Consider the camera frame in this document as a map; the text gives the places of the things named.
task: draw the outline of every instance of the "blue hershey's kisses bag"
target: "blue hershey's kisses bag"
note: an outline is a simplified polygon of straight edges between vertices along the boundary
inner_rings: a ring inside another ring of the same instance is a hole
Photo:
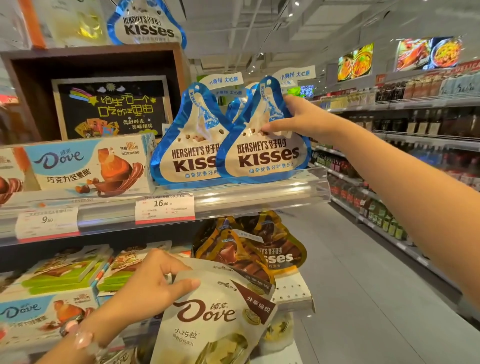
[[[176,184],[175,188],[222,183],[216,154],[232,127],[208,87],[192,83],[182,95],[175,120],[153,152],[150,170],[155,181]]]
[[[178,42],[187,37],[162,0],[120,0],[107,21],[113,44]]]
[[[265,77],[218,150],[220,175],[247,183],[271,182],[306,168],[312,151],[306,136],[292,132],[265,135],[260,131],[267,122],[290,117],[280,83]]]
[[[245,110],[245,106],[247,105],[248,100],[252,99],[252,96],[253,96],[252,91],[247,88],[245,90],[247,92],[246,97],[236,97],[228,104],[227,112],[225,113],[225,116],[231,122],[235,122],[235,120],[238,119],[238,117]]]

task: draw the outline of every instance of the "aisle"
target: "aisle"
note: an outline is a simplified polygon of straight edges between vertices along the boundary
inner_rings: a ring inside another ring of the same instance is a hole
[[[296,321],[297,343],[308,335],[314,350],[299,345],[304,363],[480,363],[480,332],[329,204],[282,220],[308,252],[300,271],[316,314]]]

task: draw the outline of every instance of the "chalkboard sign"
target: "chalkboard sign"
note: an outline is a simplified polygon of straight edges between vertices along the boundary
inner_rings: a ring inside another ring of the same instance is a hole
[[[165,76],[52,80],[62,140],[150,133],[162,135],[172,111]]]

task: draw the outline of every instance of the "person's left arm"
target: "person's left arm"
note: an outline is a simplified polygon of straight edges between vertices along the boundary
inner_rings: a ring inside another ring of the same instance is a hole
[[[184,279],[168,285],[165,274],[190,269],[164,252],[150,251],[125,286],[81,322],[79,331],[92,334],[92,341],[107,347],[128,325],[163,312],[175,300],[195,290],[200,281]],[[95,357],[78,349],[75,333],[69,333],[37,364],[92,364]]]

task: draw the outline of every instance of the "fingernail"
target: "fingernail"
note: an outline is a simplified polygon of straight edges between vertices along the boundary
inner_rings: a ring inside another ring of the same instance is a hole
[[[197,278],[192,279],[192,288],[195,290],[200,286],[200,280]]]

